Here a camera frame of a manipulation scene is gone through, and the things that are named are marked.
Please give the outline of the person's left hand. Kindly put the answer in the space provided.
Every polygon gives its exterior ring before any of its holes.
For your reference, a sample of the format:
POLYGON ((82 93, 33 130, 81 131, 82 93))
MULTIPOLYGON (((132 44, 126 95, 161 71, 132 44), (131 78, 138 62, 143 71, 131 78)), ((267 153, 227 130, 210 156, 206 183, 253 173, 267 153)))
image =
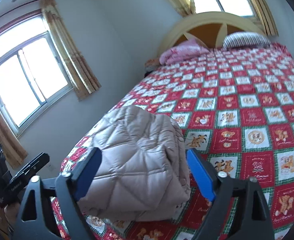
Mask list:
POLYGON ((16 223, 16 218, 18 216, 20 209, 20 203, 15 202, 13 204, 7 205, 3 210, 8 224, 14 228, 16 223))

